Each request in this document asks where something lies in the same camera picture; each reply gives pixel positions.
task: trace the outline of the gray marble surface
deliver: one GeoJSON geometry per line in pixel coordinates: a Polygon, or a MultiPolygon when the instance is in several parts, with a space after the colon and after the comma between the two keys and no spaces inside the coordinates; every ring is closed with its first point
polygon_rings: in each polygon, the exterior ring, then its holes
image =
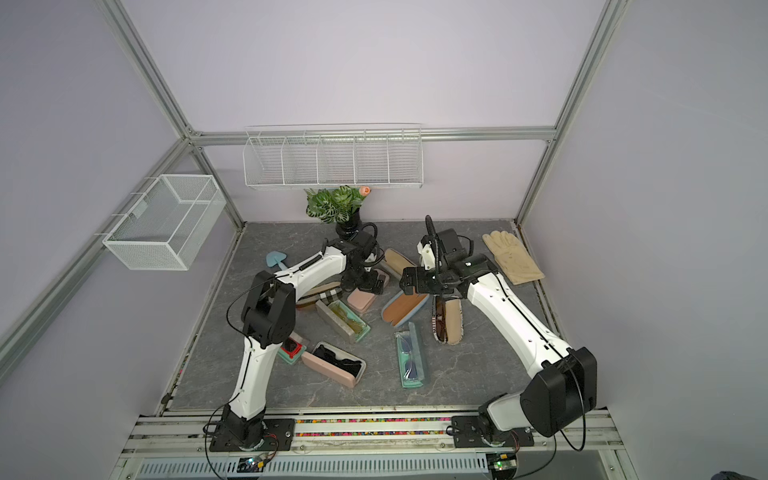
{"type": "MultiPolygon", "coordinates": [[[[393,248],[418,263],[415,245],[425,234],[423,222],[380,222],[379,244],[393,248]]],[[[492,230],[511,230],[507,220],[435,222],[438,231],[454,228],[475,240],[475,251],[493,256],[482,241],[492,230]]],[[[226,323],[227,306],[250,286],[253,276],[266,267],[265,256],[272,250],[288,255],[287,265],[298,263],[317,252],[323,238],[334,238],[333,226],[322,223],[249,223],[234,255],[214,306],[184,369],[171,408],[213,409],[232,395],[243,355],[243,337],[226,323]]],[[[538,295],[527,283],[514,286],[515,294],[531,311],[543,319],[538,295]]],[[[432,336],[429,303],[412,318],[421,333],[422,354],[427,380],[418,389],[400,386],[395,329],[381,320],[381,308],[399,288],[390,281],[383,295],[363,315],[371,326],[360,342],[342,339],[317,313],[297,311],[296,331],[314,346],[326,341],[367,362],[360,383],[354,389],[308,369],[301,361],[287,365],[276,359],[266,401],[269,407],[331,406],[478,406],[503,392],[514,392],[528,384],[523,366],[491,321],[480,310],[462,300],[464,338],[455,346],[438,344],[432,336]]],[[[240,328],[240,309],[235,302],[230,316],[240,328]]]]}

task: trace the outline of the white wire shelf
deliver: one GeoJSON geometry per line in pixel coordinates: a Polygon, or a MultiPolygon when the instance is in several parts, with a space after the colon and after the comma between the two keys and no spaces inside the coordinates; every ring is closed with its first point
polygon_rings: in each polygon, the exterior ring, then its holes
{"type": "Polygon", "coordinates": [[[250,133],[243,149],[245,183],[256,190],[424,184],[419,128],[335,134],[250,133]]]}
{"type": "Polygon", "coordinates": [[[189,270],[226,203],[211,175],[160,175],[103,243],[131,270],[189,270]]]}

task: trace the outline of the metal rail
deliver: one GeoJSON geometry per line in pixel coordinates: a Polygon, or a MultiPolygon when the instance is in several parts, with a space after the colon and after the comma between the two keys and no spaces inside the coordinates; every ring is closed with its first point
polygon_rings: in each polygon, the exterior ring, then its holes
{"type": "Polygon", "coordinates": [[[160,70],[149,55],[146,45],[139,37],[139,34],[131,22],[128,13],[125,11],[119,0],[95,0],[96,5],[104,14],[112,33],[118,40],[118,43],[125,51],[128,59],[131,60],[138,74],[144,80],[150,93],[157,101],[160,109],[168,118],[171,126],[179,137],[185,137],[192,133],[192,127],[189,125],[181,107],[171,94],[168,85],[163,80],[160,70]]]}
{"type": "MultiPolygon", "coordinates": [[[[473,415],[477,408],[466,411],[454,409],[432,410],[429,413],[380,412],[376,407],[359,408],[358,413],[284,414],[280,418],[303,420],[296,424],[291,449],[281,452],[282,456],[338,455],[357,453],[375,455],[377,453],[417,453],[417,452],[457,452],[445,427],[446,420],[453,415],[473,415]],[[365,421],[350,422],[350,419],[365,421]],[[398,435],[343,435],[346,432],[388,432],[398,431],[398,435]]],[[[126,441],[121,458],[161,458],[174,456],[194,456],[205,446],[203,425],[208,422],[209,411],[195,412],[186,416],[141,417],[126,441]]],[[[272,409],[266,411],[266,418],[275,418],[272,409]]],[[[213,421],[220,419],[214,415],[213,421]]],[[[581,436],[581,419],[566,426],[563,431],[569,438],[581,436]]],[[[525,447],[526,451],[547,450],[547,439],[534,432],[535,444],[525,447]]],[[[605,410],[593,410],[587,413],[586,450],[623,450],[616,425],[611,415],[605,410]]],[[[480,447],[477,452],[498,451],[499,449],[480,447]]],[[[216,457],[237,456],[237,453],[209,452],[216,457]]]]}
{"type": "Polygon", "coordinates": [[[592,81],[595,72],[598,70],[598,66],[603,59],[605,50],[611,42],[611,37],[613,36],[614,31],[616,31],[616,27],[618,27],[629,1],[630,0],[607,0],[603,7],[603,12],[600,15],[598,26],[595,27],[594,33],[592,34],[587,53],[584,55],[584,60],[581,62],[581,66],[576,74],[571,90],[568,92],[558,121],[554,124],[556,134],[554,138],[551,139],[546,150],[544,150],[544,154],[541,157],[541,161],[533,176],[533,180],[531,180],[531,184],[525,192],[523,203],[515,217],[515,221],[518,225],[522,225],[525,222],[525,218],[531,213],[533,203],[538,196],[541,185],[547,177],[547,172],[549,172],[552,161],[562,144],[564,136],[568,132],[568,128],[571,126],[571,123],[573,123],[579,105],[587,94],[589,84],[592,81]]]}
{"type": "MultiPolygon", "coordinates": [[[[420,133],[422,141],[482,141],[482,140],[551,140],[555,136],[554,127],[467,127],[467,128],[422,128],[422,129],[375,129],[377,134],[399,134],[401,132],[420,133]]],[[[348,137],[362,135],[363,130],[286,130],[269,131],[263,135],[270,137],[348,137]]],[[[196,147],[214,145],[245,145],[248,133],[245,131],[202,132],[190,137],[196,147]]]]}

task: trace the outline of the beige glove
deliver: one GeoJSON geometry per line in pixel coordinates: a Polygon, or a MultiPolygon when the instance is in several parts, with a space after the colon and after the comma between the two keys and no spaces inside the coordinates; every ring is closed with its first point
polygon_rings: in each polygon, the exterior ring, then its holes
{"type": "Polygon", "coordinates": [[[496,263],[504,270],[513,285],[544,278],[536,262],[528,255],[522,242],[515,235],[507,231],[494,230],[490,235],[483,235],[482,241],[488,245],[496,263]]]}

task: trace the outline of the black vase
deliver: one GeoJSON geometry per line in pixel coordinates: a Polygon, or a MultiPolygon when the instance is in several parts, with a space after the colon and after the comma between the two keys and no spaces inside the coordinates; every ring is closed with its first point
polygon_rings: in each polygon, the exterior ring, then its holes
{"type": "Polygon", "coordinates": [[[355,233],[360,230],[360,209],[355,210],[355,213],[346,222],[338,222],[336,224],[336,235],[342,240],[349,240],[355,233]]]}

